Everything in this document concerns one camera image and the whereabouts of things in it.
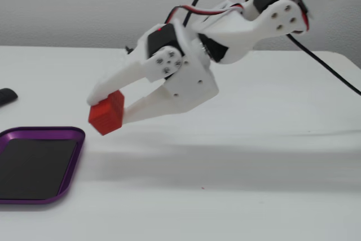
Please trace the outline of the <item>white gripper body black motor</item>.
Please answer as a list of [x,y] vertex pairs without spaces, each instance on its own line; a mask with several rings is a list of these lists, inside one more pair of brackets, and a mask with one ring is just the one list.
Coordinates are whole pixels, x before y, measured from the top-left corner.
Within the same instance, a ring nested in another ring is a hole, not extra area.
[[178,20],[155,28],[147,36],[146,47],[148,55],[163,47],[175,47],[181,51],[183,63],[180,68],[161,79],[163,84],[179,86],[180,113],[188,112],[218,94],[218,86],[210,70],[210,58],[200,40],[192,39]]

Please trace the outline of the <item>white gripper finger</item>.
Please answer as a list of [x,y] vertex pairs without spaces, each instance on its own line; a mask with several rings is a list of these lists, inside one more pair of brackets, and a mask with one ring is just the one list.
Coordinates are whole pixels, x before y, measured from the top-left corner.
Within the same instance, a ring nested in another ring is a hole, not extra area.
[[181,51],[175,47],[163,47],[153,55],[148,55],[145,47],[137,47],[121,66],[111,69],[98,81],[87,103],[98,104],[109,94],[143,78],[155,82],[170,76],[180,68],[182,58]]
[[180,113],[178,98],[180,88],[173,84],[163,84],[124,110],[123,124]]

